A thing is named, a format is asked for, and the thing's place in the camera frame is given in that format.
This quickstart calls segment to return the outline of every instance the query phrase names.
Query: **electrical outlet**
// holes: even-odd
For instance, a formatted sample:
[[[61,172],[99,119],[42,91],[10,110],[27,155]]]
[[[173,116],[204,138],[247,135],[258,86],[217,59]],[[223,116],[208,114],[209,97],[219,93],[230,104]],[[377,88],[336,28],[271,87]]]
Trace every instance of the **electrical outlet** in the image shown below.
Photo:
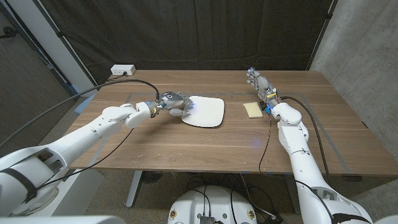
[[[136,71],[136,67],[134,65],[113,65],[111,71],[112,75],[123,75],[124,72],[127,72],[127,75],[132,75]]]

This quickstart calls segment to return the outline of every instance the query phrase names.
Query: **black wire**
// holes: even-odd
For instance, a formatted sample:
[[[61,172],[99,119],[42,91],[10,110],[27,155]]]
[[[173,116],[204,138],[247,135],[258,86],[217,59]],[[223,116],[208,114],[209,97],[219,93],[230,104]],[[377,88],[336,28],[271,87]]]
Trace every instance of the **black wire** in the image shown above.
[[[206,195],[206,188],[208,185],[206,185],[205,190],[203,191],[203,215],[205,215],[205,205],[206,205],[206,199],[205,199],[205,195]]]
[[[206,197],[207,202],[209,203],[209,217],[210,217],[210,214],[211,214],[211,212],[210,212],[210,211],[211,211],[211,207],[210,207],[209,198],[208,198],[204,193],[200,192],[199,190],[195,190],[195,189],[191,189],[191,190],[196,191],[196,192],[198,192],[198,193],[201,193],[201,194],[203,194],[204,197]]]
[[[304,184],[303,182],[298,181],[298,180],[294,180],[294,181],[296,181],[297,183],[300,183],[300,184],[306,186],[308,189],[311,190],[311,192],[312,192],[313,194],[315,194],[315,195],[319,198],[319,200],[322,202],[323,206],[324,206],[325,209],[327,210],[327,212],[328,212],[328,214],[329,214],[329,217],[330,217],[330,220],[332,221],[333,216],[331,215],[331,213],[330,213],[330,211],[329,211],[329,208],[327,207],[327,205],[325,204],[325,202],[322,200],[322,198],[321,198],[310,186],[308,186],[307,184]]]
[[[277,177],[277,176],[274,176],[274,175],[265,174],[265,173],[263,173],[263,172],[261,171],[261,162],[262,162],[262,159],[264,158],[264,155],[266,154],[266,151],[267,151],[267,148],[268,148],[268,143],[269,143],[270,138],[271,138],[271,116],[269,115],[269,134],[268,134],[268,140],[267,140],[266,148],[264,149],[264,153],[262,154],[261,161],[260,161],[260,163],[259,163],[259,171],[260,171],[260,173],[261,173],[262,175],[264,175],[264,176],[266,176],[266,177],[273,177],[273,178],[284,179],[283,177]],[[310,189],[310,191],[311,191],[313,194],[315,194],[315,195],[319,198],[319,200],[321,201],[321,203],[323,204],[323,206],[324,206],[325,209],[327,210],[327,212],[328,212],[328,214],[329,214],[329,217],[330,217],[330,220],[332,220],[332,219],[333,219],[333,216],[331,215],[331,213],[330,213],[330,211],[329,211],[329,208],[327,207],[327,205],[325,204],[325,202],[322,200],[322,198],[321,198],[310,186],[308,186],[307,184],[304,184],[303,182],[298,181],[298,180],[294,180],[294,181],[296,181],[297,183],[300,183],[300,184],[302,184],[302,185],[308,187],[308,189]]]
[[[83,95],[83,94],[85,94],[85,93],[88,93],[88,92],[90,92],[90,91],[93,91],[93,90],[95,90],[95,89],[97,89],[97,88],[101,88],[101,87],[104,87],[104,86],[113,85],[113,84],[117,84],[117,83],[124,83],[124,82],[139,82],[139,83],[143,83],[143,84],[149,85],[150,87],[152,87],[152,88],[156,91],[156,100],[159,100],[159,91],[157,90],[157,88],[156,88],[154,85],[150,84],[149,82],[145,82],[145,81],[142,81],[142,80],[132,79],[132,80],[118,80],[118,81],[113,81],[113,82],[109,82],[109,83],[104,83],[104,84],[101,84],[101,85],[98,85],[98,86],[94,86],[94,87],[92,87],[92,88],[89,88],[89,89],[87,89],[87,90],[85,90],[85,91],[83,91],[83,92],[81,92],[81,93],[79,93],[79,94],[77,94],[77,95],[75,95],[75,96],[71,96],[71,97],[67,98],[66,100],[64,100],[64,101],[62,101],[62,102],[60,102],[60,103],[58,103],[57,105],[51,107],[50,109],[44,111],[43,113],[39,114],[38,116],[36,116],[36,117],[33,118],[32,120],[30,120],[28,123],[26,123],[25,125],[23,125],[22,127],[20,127],[17,131],[15,131],[14,133],[12,133],[6,140],[4,140],[4,141],[0,144],[0,147],[2,147],[2,146],[3,146],[5,143],[7,143],[10,139],[12,139],[16,134],[18,134],[18,133],[21,132],[23,129],[25,129],[26,127],[28,127],[28,125],[32,124],[34,121],[36,121],[36,120],[38,120],[39,118],[43,117],[43,116],[46,115],[48,112],[54,110],[55,108],[59,107],[60,105],[66,103],[66,102],[68,102],[68,101],[70,101],[70,100],[73,100],[73,99],[75,99],[75,98],[78,98],[79,96],[81,96],[81,95]]]
[[[261,172],[261,163],[262,163],[262,160],[263,160],[263,158],[264,158],[264,155],[266,154],[266,151],[267,151],[267,148],[268,148],[268,143],[269,143],[269,140],[270,140],[270,138],[271,138],[271,115],[268,115],[268,117],[269,117],[268,140],[267,140],[266,148],[265,148],[264,152],[262,153],[261,160],[260,160],[260,163],[259,163],[259,171],[260,171],[260,172]]]
[[[257,186],[255,186],[255,185],[250,185],[250,186],[248,187],[248,189],[250,189],[251,187],[257,188],[257,189],[259,189],[263,194],[265,194],[265,195],[267,196],[268,200],[269,200],[270,203],[271,203],[271,206],[272,206],[273,211],[276,212],[274,203],[272,202],[271,197],[269,196],[269,194],[267,194],[267,192],[265,192],[262,188],[257,187]]]
[[[236,222],[236,218],[235,218],[234,205],[232,204],[232,192],[234,192],[234,190],[231,190],[231,210],[232,210],[232,216],[234,217],[235,224],[238,224],[238,223]]]
[[[111,80],[117,80],[117,79],[123,78],[123,77],[125,77],[126,75],[127,75],[127,72],[123,72],[123,75],[120,75],[120,76],[115,77],[115,78],[109,78],[109,79],[107,80],[107,82],[108,82],[108,81],[111,81]]]
[[[98,162],[96,162],[96,163],[94,163],[93,165],[88,166],[88,167],[86,167],[86,168],[84,168],[84,169],[82,169],[82,170],[79,170],[78,172],[74,172],[74,173],[72,173],[72,174],[69,174],[69,175],[66,175],[66,176],[64,176],[64,177],[61,177],[61,178],[52,180],[52,181],[50,181],[50,182],[47,182],[47,183],[45,183],[45,184],[42,184],[40,187],[37,188],[37,190],[40,190],[41,188],[47,186],[48,184],[52,184],[52,183],[57,182],[57,181],[59,181],[59,180],[62,180],[62,179],[64,179],[64,178],[67,178],[67,177],[70,177],[70,176],[72,176],[72,175],[75,175],[75,174],[78,174],[78,173],[80,173],[80,172],[83,172],[84,170],[87,170],[87,169],[89,169],[89,168],[92,168],[93,166],[95,166],[95,165],[99,164],[100,162],[104,161],[104,160],[105,160],[106,158],[108,158],[115,150],[117,150],[118,147],[119,147],[121,144],[123,144],[123,142],[129,137],[129,135],[131,134],[131,132],[132,132],[133,129],[131,129],[131,131],[129,132],[129,134],[123,139],[123,141],[121,141],[121,143],[118,144],[118,146],[116,146],[116,148],[114,148],[108,155],[106,155],[104,158],[102,158],[102,159],[99,160]]]
[[[323,152],[321,137],[320,137],[319,132],[318,132],[317,123],[315,122],[315,119],[313,118],[310,110],[302,102],[300,102],[298,99],[293,98],[291,96],[282,96],[280,99],[281,100],[291,99],[291,100],[296,101],[298,104],[300,104],[307,111],[308,115],[310,115],[313,127],[315,128],[315,133],[317,134],[319,148],[321,150],[321,155],[322,155],[323,166],[324,166],[325,172],[326,172],[326,178],[328,179],[328,184],[331,185],[330,184],[331,182],[330,182],[330,174],[329,174],[328,164],[326,163],[325,153]]]

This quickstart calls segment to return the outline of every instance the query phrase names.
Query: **yellow sponge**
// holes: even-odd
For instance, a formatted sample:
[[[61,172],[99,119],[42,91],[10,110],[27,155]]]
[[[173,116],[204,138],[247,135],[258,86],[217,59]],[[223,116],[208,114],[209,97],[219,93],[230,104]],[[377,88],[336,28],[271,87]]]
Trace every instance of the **yellow sponge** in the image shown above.
[[[249,118],[262,118],[262,112],[257,102],[245,103],[243,106],[248,112]]]

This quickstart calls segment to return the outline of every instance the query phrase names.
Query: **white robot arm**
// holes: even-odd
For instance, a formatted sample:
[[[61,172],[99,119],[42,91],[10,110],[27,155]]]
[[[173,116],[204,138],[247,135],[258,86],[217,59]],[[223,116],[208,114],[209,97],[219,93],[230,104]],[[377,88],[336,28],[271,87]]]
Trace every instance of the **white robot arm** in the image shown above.
[[[179,107],[192,104],[180,92],[167,92],[160,100],[137,103],[136,108],[130,103],[111,106],[89,124],[53,143],[20,149],[0,158],[0,217],[28,212],[51,194],[60,180],[46,183],[65,176],[73,161],[101,138],[120,132],[123,122],[128,128],[136,128],[159,110],[182,116],[188,112]]]
[[[308,148],[309,134],[301,122],[300,112],[287,103],[281,103],[277,96],[277,90],[254,68],[249,69],[246,75],[249,78],[248,83],[256,89],[260,99],[266,103],[266,111],[271,113],[275,119],[280,120],[278,122],[279,141],[289,154],[294,178],[297,180],[303,222],[306,224],[373,223],[362,206],[339,194],[323,179]],[[300,182],[309,186],[312,191]]]

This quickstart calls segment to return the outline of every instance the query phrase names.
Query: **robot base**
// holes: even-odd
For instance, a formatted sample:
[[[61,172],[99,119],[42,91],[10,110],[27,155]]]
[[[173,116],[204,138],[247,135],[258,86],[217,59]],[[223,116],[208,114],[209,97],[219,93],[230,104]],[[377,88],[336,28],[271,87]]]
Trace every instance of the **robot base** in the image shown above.
[[[205,186],[197,187],[195,190],[203,193]],[[206,187],[205,194],[210,201],[211,215],[209,215],[209,203],[205,199],[205,217],[202,217],[204,196],[199,192],[190,190],[177,199],[170,209],[167,223],[203,223],[209,220],[212,220],[212,223],[214,221],[221,221],[224,224],[235,223],[231,208],[231,189],[215,185],[208,185]],[[237,223],[257,223],[256,214],[251,204],[235,191],[232,193],[232,205]]]

